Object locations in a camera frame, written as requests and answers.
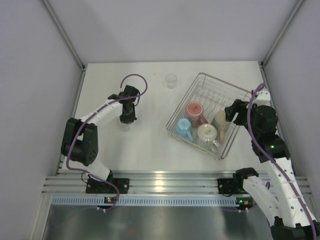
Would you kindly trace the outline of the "cream coral pattern mug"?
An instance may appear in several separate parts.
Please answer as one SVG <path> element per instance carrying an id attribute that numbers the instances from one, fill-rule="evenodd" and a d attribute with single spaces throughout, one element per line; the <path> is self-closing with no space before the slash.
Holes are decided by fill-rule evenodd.
<path id="1" fill-rule="evenodd" d="M 226 112 L 224 110 L 218 111 L 215 114 L 211 123 L 214 125 L 214 127 L 217 130 L 216 139 L 222 145 L 225 141 L 227 131 L 231 124 L 229 121 L 226 121 Z"/>

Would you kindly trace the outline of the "orange interior white mug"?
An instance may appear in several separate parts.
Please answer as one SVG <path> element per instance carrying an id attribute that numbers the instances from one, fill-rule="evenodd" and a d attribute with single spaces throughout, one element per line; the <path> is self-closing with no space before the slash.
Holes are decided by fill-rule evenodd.
<path id="1" fill-rule="evenodd" d="M 194 143 L 204 150 L 217 153 L 220 148 L 220 143 L 216 140 L 217 136 L 217 129 L 213 125 L 205 123 L 197 128 Z"/>

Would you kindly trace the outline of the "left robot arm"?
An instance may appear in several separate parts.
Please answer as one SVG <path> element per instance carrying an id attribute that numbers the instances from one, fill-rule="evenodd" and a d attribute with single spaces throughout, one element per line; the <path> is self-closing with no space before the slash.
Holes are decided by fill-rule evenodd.
<path id="1" fill-rule="evenodd" d="M 61 144 L 66 168 L 93 177 L 97 180 L 97 188 L 103 193 L 109 193 L 114 188 L 114 181 L 112 171 L 98 159 L 99 130 L 116 118 L 125 125 L 136 121 L 135 101 L 140 95 L 137 88 L 126 85 L 122 92 L 110 95 L 89 114 L 81 118 L 72 117 L 66 122 Z"/>

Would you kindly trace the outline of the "light blue mug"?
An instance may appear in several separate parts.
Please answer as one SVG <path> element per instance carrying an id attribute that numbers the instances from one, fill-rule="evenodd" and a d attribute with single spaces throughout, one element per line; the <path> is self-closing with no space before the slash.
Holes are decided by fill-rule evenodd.
<path id="1" fill-rule="evenodd" d="M 189 142 L 193 142 L 194 138 L 192 136 L 192 124 L 187 118 L 181 118 L 177 121 L 175 125 L 176 134 Z"/>

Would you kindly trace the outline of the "clear glass cup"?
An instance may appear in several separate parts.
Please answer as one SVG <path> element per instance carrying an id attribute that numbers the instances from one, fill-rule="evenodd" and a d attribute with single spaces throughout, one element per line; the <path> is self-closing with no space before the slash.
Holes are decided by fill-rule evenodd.
<path id="1" fill-rule="evenodd" d="M 178 78 L 175 74 L 170 73 L 165 77 L 166 87 L 170 90 L 177 87 Z"/>
<path id="2" fill-rule="evenodd" d="M 123 132 L 128 132 L 131 129 L 131 125 L 127 123 L 119 123 L 119 127 Z"/>

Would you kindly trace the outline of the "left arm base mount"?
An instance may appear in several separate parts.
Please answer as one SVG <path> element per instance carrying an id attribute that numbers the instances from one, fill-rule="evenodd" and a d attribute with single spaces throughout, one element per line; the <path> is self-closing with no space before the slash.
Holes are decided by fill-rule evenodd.
<path id="1" fill-rule="evenodd" d="M 129 178 L 111 178 L 111 183 L 119 190 L 120 194 L 127 194 L 130 187 Z M 95 180 L 91 177 L 88 178 L 86 194 L 116 194 L 117 190 L 105 182 Z"/>

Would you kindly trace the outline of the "pink patterned mug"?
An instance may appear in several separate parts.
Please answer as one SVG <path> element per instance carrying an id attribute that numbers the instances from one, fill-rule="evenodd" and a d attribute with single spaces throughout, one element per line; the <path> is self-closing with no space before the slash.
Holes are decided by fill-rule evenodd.
<path id="1" fill-rule="evenodd" d="M 204 116 L 204 107 L 198 101 L 192 101 L 186 105 L 185 116 L 188 120 L 190 120 L 193 127 L 208 123 Z"/>

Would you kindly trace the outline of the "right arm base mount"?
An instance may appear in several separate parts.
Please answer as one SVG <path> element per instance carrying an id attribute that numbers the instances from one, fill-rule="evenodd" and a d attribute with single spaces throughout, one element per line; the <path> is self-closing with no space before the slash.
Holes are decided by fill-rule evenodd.
<path id="1" fill-rule="evenodd" d="M 239 193 L 235 181 L 232 178 L 218 178 L 217 187 L 218 193 L 225 197 L 230 197 Z"/>

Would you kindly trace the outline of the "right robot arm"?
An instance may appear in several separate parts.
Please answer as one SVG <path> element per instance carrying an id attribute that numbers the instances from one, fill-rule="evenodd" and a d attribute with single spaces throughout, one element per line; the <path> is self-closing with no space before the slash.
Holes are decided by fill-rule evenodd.
<path id="1" fill-rule="evenodd" d="M 226 121 L 248 131 L 252 150 L 267 172 L 275 194 L 262 183 L 252 167 L 233 174 L 235 190 L 253 198 L 266 217 L 274 240 L 318 240 L 320 223 L 299 189 L 287 145 L 276 133 L 276 110 L 237 99 L 224 112 Z"/>

